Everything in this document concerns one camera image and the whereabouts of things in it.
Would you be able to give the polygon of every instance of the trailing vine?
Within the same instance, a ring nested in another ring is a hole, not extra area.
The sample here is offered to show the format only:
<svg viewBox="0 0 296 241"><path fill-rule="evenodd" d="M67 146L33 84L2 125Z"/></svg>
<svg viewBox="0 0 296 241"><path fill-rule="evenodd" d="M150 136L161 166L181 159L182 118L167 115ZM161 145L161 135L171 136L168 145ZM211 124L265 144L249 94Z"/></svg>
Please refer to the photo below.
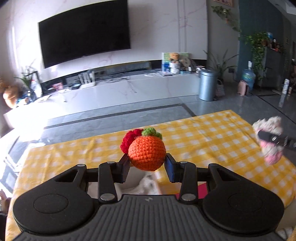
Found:
<svg viewBox="0 0 296 241"><path fill-rule="evenodd" d="M252 46L253 70L258 80L262 79L261 73L264 71L262 60L265 55L265 46L268 41L266 32L257 32L253 35L244 35L245 44L250 43Z"/></svg>
<svg viewBox="0 0 296 241"><path fill-rule="evenodd" d="M238 21L233 17L231 9L226 9L222 6L212 6L212 9L220 18L225 19L226 24L230 25L233 30L241 32Z"/></svg>

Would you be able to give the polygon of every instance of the gingham tablecloth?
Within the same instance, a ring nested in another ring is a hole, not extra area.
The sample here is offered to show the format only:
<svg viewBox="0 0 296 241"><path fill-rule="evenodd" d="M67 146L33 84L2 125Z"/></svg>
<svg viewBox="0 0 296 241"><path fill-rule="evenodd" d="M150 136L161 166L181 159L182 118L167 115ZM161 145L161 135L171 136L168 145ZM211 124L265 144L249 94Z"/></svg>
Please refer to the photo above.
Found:
<svg viewBox="0 0 296 241"><path fill-rule="evenodd" d="M273 191L285 206L295 198L293 186L296 168L285 157L273 166L267 165L251 125L233 111L176 120L153 127L163 135L166 150L176 161L186 160L198 167L218 163ZM126 132L32 149L16 181L11 204L24 192L76 164L84 163L88 168L95 168L106 161L118 161L123 154L119 146ZM163 166L155 174L165 194L179 192L176 186L169 185ZM20 233L12 215L12 205L7 218L6 241L11 241Z"/></svg>

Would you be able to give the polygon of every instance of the red yarn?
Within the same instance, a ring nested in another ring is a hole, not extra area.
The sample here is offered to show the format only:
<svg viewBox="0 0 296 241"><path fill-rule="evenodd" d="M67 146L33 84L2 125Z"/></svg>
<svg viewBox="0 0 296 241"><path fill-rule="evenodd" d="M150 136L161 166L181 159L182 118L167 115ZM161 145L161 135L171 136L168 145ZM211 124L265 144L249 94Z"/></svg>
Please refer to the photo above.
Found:
<svg viewBox="0 0 296 241"><path fill-rule="evenodd" d="M129 146L132 144L136 137L142 135L142 131L143 129L134 129L133 131L129 131L128 133L126 133L120 145L120 149L123 153L128 153Z"/></svg>

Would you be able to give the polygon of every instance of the silver trash can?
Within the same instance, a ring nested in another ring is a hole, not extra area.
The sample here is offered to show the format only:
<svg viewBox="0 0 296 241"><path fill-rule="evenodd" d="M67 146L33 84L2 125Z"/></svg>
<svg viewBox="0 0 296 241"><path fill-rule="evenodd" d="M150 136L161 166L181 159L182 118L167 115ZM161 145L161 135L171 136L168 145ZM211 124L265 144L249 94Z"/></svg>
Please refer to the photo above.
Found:
<svg viewBox="0 0 296 241"><path fill-rule="evenodd" d="M203 69L200 72L200 91L199 98L205 101L213 101L216 88L217 88L217 77L216 71Z"/></svg>

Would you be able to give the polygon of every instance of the flat screen tv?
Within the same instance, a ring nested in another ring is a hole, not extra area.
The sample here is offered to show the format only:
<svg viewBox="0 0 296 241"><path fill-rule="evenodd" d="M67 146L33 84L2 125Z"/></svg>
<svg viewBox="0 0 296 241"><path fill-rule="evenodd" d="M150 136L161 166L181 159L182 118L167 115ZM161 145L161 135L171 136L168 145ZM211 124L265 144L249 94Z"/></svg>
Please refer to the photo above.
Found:
<svg viewBox="0 0 296 241"><path fill-rule="evenodd" d="M129 49L127 0L75 8L39 23L44 67L114 50Z"/></svg>

